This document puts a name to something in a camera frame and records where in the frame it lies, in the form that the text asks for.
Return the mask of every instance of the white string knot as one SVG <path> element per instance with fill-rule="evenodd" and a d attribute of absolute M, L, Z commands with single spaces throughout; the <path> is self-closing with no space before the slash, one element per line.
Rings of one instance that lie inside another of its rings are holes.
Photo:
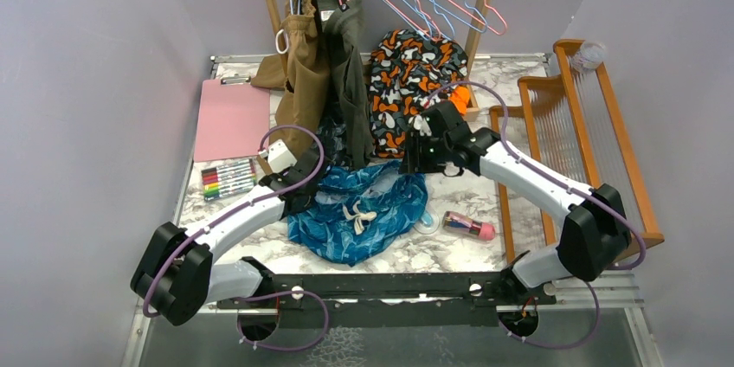
<path fill-rule="evenodd" d="M 364 224 L 362 222 L 371 222 L 377 218 L 377 213 L 375 211 L 363 213 L 357 207 L 358 205 L 359 201 L 354 203 L 354 207 L 351 208 L 354 210 L 353 215 L 349 214 L 349 210 L 346 208 L 346 205 L 342 205 L 342 211 L 344 211 L 344 217 L 346 217 L 347 220 L 354 220 L 354 231 L 357 235 L 361 235 L 364 232 Z"/>

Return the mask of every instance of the pink bottle cap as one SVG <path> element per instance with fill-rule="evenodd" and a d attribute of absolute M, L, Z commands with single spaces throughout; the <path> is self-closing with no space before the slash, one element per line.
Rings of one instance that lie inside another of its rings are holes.
<path fill-rule="evenodd" d="M 496 235 L 496 233 L 494 231 L 494 226 L 492 224 L 488 223 L 488 222 L 483 222 L 483 223 L 481 223 L 481 225 L 482 226 L 481 226 L 479 238 L 481 240 L 491 240 L 491 239 L 493 239 L 494 236 Z"/>

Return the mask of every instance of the wooden shelf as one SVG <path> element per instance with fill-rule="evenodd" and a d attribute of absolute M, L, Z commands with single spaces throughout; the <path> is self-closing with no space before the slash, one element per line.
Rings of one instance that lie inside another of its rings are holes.
<path fill-rule="evenodd" d="M 599 186 L 604 181 L 620 190 L 628 219 L 641 224 L 641 236 L 649 248 L 657 246 L 665 237 L 658 229 L 606 66 L 602 64 L 588 74 L 570 68 L 569 58 L 582 43 L 582 40 L 556 42 L 554 53 L 560 75 L 518 80 L 522 106 L 510 107 L 510 116 L 524 120 L 533 159 L 591 186 Z M 606 109 L 606 115 L 600 108 Z M 498 130 L 502 109 L 492 107 L 489 114 L 492 128 Z M 584 114 L 593 116 L 593 121 L 585 120 Z M 603 155 L 595 156 L 595 148 Z M 506 187 L 498 184 L 498 192 L 509 262 L 515 257 L 511 204 Z M 552 219 L 541 213 L 541 223 L 545 243 L 556 242 L 557 228 Z M 620 259 L 638 252 L 633 241 Z"/>

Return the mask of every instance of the bottle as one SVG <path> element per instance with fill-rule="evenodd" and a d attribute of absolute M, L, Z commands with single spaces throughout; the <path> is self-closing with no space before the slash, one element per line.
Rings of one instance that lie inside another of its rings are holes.
<path fill-rule="evenodd" d="M 600 42 L 584 41 L 571 57 L 571 67 L 579 73 L 595 71 L 607 58 L 607 48 Z"/>
<path fill-rule="evenodd" d="M 495 236 L 494 226 L 488 222 L 478 222 L 462 214 L 447 211 L 443 215 L 443 228 L 458 233 L 460 235 L 468 235 L 480 240 L 491 240 Z"/>

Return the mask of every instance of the wooden rack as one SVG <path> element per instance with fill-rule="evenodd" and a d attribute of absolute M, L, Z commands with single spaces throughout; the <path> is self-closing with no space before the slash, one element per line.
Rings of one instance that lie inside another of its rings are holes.
<path fill-rule="evenodd" d="M 509 108 L 510 120 L 524 123 L 529 154 L 533 159 L 591 186 L 599 186 L 601 181 L 615 186 L 625 201 L 627 218 L 633 223 L 638 222 L 638 227 L 642 226 L 642 240 L 651 248 L 662 243 L 665 237 L 658 230 L 607 68 L 602 63 L 594 73 L 586 74 L 576 73 L 570 68 L 569 59 L 582 43 L 581 40 L 556 42 L 554 52 L 559 75 L 518 80 L 522 106 Z M 606 107 L 607 116 L 599 112 L 599 106 Z M 489 114 L 492 128 L 498 131 L 502 108 L 494 106 Z M 593 118 L 584 120 L 585 115 L 592 114 Z M 595 155 L 597 149 L 603 154 Z M 510 219 L 512 206 L 504 185 L 498 184 L 498 192 L 505 251 L 510 262 L 515 258 Z M 540 215 L 545 243 L 552 244 L 557 241 L 554 222 L 545 213 Z M 637 243 L 633 241 L 620 259 L 638 252 Z"/>
<path fill-rule="evenodd" d="M 492 0 L 486 0 L 487 4 L 490 4 Z M 280 13 L 278 12 L 278 2 L 277 0 L 265 0 L 267 4 L 267 13 L 270 15 L 270 24 L 273 27 L 273 34 L 277 35 L 278 31 L 280 30 Z M 477 0 L 477 3 L 474 5 L 475 8 L 478 8 L 482 14 L 482 16 L 486 16 L 486 13 L 488 11 L 488 8 L 485 6 L 485 0 Z M 475 28 L 479 27 L 479 23 L 476 20 L 472 21 L 472 25 Z M 467 36 L 467 44 L 464 46 L 464 50 L 467 53 L 467 56 L 469 58 L 468 62 L 468 68 L 469 73 L 471 73 L 472 65 L 474 63 L 474 58 L 477 55 L 477 49 L 479 48 L 481 40 L 481 34 L 475 30 L 470 29 L 469 34 Z M 280 43 L 281 48 L 285 47 L 285 43 Z M 281 62 L 283 64 L 283 70 L 287 70 L 287 56 L 282 55 L 281 56 Z M 474 97 L 474 93 L 471 88 L 469 88 L 471 99 L 469 100 L 469 104 L 467 107 L 467 113 L 464 115 L 466 120 L 472 121 L 479 116 L 480 108 L 477 104 L 477 100 Z"/>

